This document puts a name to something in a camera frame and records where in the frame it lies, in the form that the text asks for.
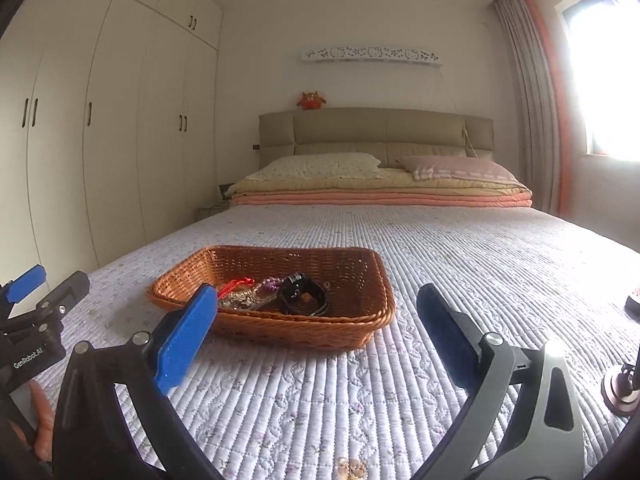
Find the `left hand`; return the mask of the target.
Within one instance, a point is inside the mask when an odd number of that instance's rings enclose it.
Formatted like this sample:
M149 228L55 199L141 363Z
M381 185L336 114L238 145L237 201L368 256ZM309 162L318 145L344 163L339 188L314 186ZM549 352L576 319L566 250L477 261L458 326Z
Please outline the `left hand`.
M30 447L40 460L49 463L52 460L54 413L46 393L32 379L11 396L20 413L34 423L36 436Z

